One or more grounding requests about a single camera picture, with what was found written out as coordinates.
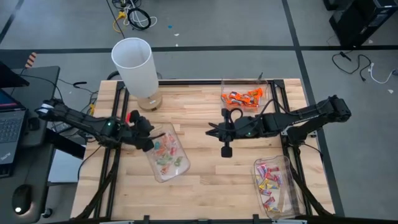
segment laptop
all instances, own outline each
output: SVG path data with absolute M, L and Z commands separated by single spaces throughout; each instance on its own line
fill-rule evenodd
M 5 91 L 0 90 L 0 178 L 12 175 L 26 117 L 27 109 Z

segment black computer tower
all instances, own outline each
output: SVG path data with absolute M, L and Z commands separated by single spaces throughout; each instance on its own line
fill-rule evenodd
M 342 46 L 358 47 L 396 10 L 398 0 L 354 0 L 339 6 L 329 23 Z

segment black desk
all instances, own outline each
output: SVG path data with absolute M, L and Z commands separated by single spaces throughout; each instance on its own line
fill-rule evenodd
M 51 82 L 57 83 L 59 67 L 30 68 L 24 71 L 24 75 L 46 78 Z M 20 101 L 30 112 L 29 116 L 37 116 L 34 112 L 41 106 L 43 100 L 53 97 L 55 87 L 45 80 L 38 78 L 24 77 L 30 85 L 28 87 L 16 88 L 12 97 Z M 36 103 L 32 103 L 33 98 L 40 98 Z M 84 148 L 80 145 L 54 134 L 47 129 L 47 122 L 40 120 L 40 126 L 44 127 L 36 132 L 27 133 L 22 142 L 24 146 L 38 145 L 37 138 L 44 138 L 43 143 L 34 147 L 20 147 L 17 150 L 15 168 L 11 177 L 0 179 L 0 217 L 5 223 L 35 223 L 39 220 L 41 213 L 45 209 L 47 199 L 47 179 L 49 176 L 54 148 L 63 145 L 67 153 L 82 158 Z M 15 189 L 23 183 L 32 186 L 32 205 L 30 210 L 23 215 L 16 215 L 11 206 L 12 194 Z

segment computer mouse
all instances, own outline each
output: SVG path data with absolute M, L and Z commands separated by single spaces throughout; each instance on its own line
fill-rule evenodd
M 17 187 L 12 195 L 12 208 L 18 215 L 22 215 L 30 209 L 32 203 L 32 186 L 22 184 Z

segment black clamp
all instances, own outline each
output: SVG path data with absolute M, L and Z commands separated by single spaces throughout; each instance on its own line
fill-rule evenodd
M 144 215 L 144 220 L 142 221 L 142 224 L 149 224 L 149 215 Z
M 253 214 L 253 224 L 260 224 L 259 214 Z

